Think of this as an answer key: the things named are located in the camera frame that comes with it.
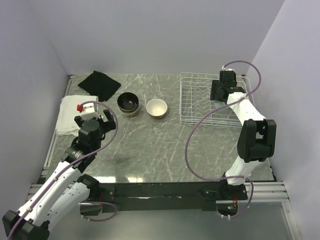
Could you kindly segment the plain beige bowl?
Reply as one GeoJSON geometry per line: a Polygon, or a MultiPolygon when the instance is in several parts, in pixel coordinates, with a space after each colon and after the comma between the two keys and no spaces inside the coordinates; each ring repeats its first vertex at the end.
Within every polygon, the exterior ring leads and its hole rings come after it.
{"type": "Polygon", "coordinates": [[[132,110],[139,107],[139,98],[132,92],[124,92],[117,98],[118,107],[125,110],[132,110]]]}

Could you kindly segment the black patterned bowl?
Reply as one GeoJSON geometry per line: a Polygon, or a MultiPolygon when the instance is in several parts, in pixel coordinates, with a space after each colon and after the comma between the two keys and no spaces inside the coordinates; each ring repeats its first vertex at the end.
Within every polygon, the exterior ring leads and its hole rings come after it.
{"type": "Polygon", "coordinates": [[[139,107],[136,107],[134,109],[131,109],[131,110],[126,110],[124,108],[121,108],[121,107],[118,107],[118,109],[120,110],[120,112],[123,114],[123,113],[137,113],[139,112],[139,107]]]}

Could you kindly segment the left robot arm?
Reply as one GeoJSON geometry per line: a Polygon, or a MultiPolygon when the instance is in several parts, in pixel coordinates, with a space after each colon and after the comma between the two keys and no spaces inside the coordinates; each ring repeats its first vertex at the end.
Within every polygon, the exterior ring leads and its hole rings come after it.
{"type": "Polygon", "coordinates": [[[46,240],[54,224],[77,204],[87,201],[103,205],[100,183],[84,174],[110,131],[118,131],[118,119],[112,110],[100,115],[78,115],[78,136],[65,151],[51,176],[17,211],[9,210],[2,222],[9,240],[46,240]]]}

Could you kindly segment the red floral bowl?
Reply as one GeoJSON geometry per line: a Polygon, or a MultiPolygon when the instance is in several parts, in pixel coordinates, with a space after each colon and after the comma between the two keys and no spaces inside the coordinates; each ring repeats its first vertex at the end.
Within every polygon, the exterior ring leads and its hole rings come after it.
{"type": "Polygon", "coordinates": [[[159,98],[152,99],[146,104],[147,113],[154,119],[163,118],[167,113],[167,110],[167,103],[159,98]]]}

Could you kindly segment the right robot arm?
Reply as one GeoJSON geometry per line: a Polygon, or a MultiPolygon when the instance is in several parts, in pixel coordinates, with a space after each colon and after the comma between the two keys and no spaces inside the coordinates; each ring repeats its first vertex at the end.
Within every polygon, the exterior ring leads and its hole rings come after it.
{"type": "Polygon", "coordinates": [[[236,186],[242,185],[245,178],[275,152],[277,124],[259,113],[247,95],[245,89],[237,85],[233,69],[222,69],[219,81],[213,81],[211,85],[210,99],[225,103],[241,123],[238,156],[224,174],[227,182],[219,186],[220,196],[227,200],[237,193],[236,186]]]}

